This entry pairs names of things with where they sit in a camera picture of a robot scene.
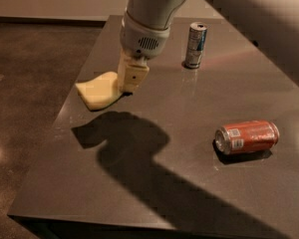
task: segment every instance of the yellow sponge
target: yellow sponge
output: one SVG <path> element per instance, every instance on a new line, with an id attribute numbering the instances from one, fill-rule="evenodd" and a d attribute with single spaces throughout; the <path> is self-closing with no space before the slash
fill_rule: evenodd
<path id="1" fill-rule="evenodd" d="M 76 88 L 90 111 L 108 107 L 123 94 L 119 91 L 118 74 L 114 72 L 104 73 L 85 83 L 76 83 Z"/>

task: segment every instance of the wall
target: wall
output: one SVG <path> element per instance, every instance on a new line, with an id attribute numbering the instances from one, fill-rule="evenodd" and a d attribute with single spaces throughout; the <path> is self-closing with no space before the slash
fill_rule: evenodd
<path id="1" fill-rule="evenodd" d="M 128 0 L 0 0 L 0 16 L 107 20 L 122 15 Z M 179 17 L 219 18 L 203 0 L 187 0 Z"/>

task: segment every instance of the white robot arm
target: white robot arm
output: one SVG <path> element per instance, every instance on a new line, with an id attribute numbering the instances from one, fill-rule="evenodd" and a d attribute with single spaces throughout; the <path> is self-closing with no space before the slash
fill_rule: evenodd
<path id="1" fill-rule="evenodd" d="M 185 0 L 130 0 L 122 31 L 119 87 L 133 92 L 160 54 Z M 206 0 L 299 85 L 299 0 Z M 141 69 L 140 77 L 134 73 Z"/>

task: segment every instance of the brown floor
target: brown floor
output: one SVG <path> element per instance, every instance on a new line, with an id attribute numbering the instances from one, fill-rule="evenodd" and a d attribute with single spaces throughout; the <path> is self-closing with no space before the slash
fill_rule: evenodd
<path id="1" fill-rule="evenodd" d="M 100 32 L 0 23 L 0 238 L 36 238 L 6 214 Z"/>

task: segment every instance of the energy drink can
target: energy drink can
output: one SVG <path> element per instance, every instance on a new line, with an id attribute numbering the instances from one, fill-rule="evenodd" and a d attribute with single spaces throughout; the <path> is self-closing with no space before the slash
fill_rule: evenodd
<path id="1" fill-rule="evenodd" d="M 266 120 L 226 124 L 215 133 L 216 146 L 226 155 L 269 149 L 278 139 L 277 126 Z"/>
<path id="2" fill-rule="evenodd" d="M 198 68 L 201 61 L 202 50 L 205 44 L 207 28 L 200 22 L 190 24 L 187 51 L 184 65 L 187 68 Z"/>

